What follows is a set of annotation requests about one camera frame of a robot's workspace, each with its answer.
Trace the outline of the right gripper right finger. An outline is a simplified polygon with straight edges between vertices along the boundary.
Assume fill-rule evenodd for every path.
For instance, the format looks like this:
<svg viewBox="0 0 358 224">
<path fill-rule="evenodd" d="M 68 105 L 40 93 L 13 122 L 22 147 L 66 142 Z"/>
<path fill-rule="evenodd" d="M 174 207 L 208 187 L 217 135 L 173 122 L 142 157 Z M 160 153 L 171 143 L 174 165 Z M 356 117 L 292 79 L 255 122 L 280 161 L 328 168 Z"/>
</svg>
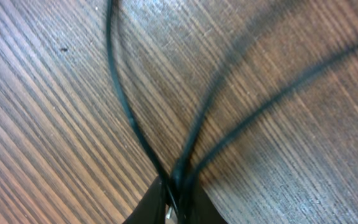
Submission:
<svg viewBox="0 0 358 224">
<path fill-rule="evenodd" d="M 189 224 L 227 224 L 199 183 L 191 191 L 186 222 Z"/>
</svg>

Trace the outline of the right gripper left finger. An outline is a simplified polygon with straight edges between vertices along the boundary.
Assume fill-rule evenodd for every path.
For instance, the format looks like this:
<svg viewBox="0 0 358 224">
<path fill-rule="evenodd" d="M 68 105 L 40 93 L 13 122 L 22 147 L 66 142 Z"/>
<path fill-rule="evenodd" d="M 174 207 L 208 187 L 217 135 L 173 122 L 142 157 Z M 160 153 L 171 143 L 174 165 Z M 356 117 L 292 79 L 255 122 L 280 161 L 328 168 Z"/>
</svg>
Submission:
<svg viewBox="0 0 358 224">
<path fill-rule="evenodd" d="M 166 199 L 165 186 L 160 177 L 156 177 L 123 224 L 164 224 Z"/>
</svg>

